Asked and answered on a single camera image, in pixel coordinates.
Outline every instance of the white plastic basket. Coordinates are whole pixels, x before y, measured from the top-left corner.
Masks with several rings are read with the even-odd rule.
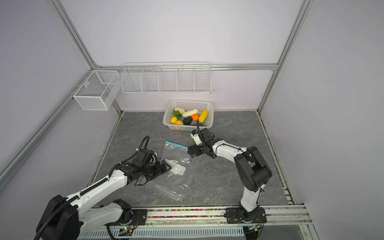
[[[201,129],[212,127],[212,124],[214,122],[214,104],[212,102],[193,100],[170,100],[163,117],[164,125],[167,125],[170,129],[179,131],[192,131],[197,129],[196,122],[194,121],[192,121],[191,125],[177,125],[172,124],[170,122],[171,118],[174,117],[173,109],[176,107],[184,108],[185,111],[197,109],[199,111],[197,113],[198,115],[200,115],[204,110],[207,110],[208,116],[203,123],[199,123],[199,126]]]
[[[73,97],[84,110],[108,110],[121,88],[117,71],[94,70]]]

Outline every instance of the lemon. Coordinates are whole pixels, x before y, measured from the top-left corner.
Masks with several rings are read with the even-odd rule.
[[[177,121],[177,117],[173,117],[173,118],[171,118],[171,120],[170,120],[170,122],[171,122],[172,124],[175,124],[176,121]]]

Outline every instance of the lavender wall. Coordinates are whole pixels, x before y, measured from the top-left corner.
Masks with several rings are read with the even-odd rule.
[[[382,239],[383,12],[317,0],[262,112],[320,239]]]
[[[87,70],[45,0],[1,1],[0,167]],[[86,186],[115,120],[70,106],[0,193],[1,239],[33,239],[48,201]]]

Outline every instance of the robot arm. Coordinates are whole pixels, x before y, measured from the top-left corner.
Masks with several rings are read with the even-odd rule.
[[[191,137],[196,144],[188,148],[189,155],[194,157],[205,153],[212,158],[224,157],[236,164],[244,185],[237,217],[244,222],[252,222],[263,211],[258,206],[258,200],[260,193],[264,191],[265,184],[272,177],[271,169],[256,147],[238,147],[220,138],[214,138],[206,128],[199,131],[192,131]]]
[[[88,210],[117,189],[134,180],[137,183],[140,177],[145,177],[147,183],[171,169],[166,162],[157,161],[155,152],[141,149],[144,140],[137,152],[127,159],[133,158],[131,162],[115,165],[110,174],[77,193],[65,198],[60,195],[52,198],[37,226],[35,239],[75,240],[83,233],[107,223],[132,224],[133,218],[137,218],[139,224],[140,218],[134,216],[131,206],[121,199],[108,206]]]

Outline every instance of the white wire rack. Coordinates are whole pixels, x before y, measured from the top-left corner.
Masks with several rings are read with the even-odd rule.
[[[94,70],[73,97],[84,110],[108,110],[121,87],[117,71]]]
[[[126,94],[212,92],[210,64],[123,66],[121,83]]]

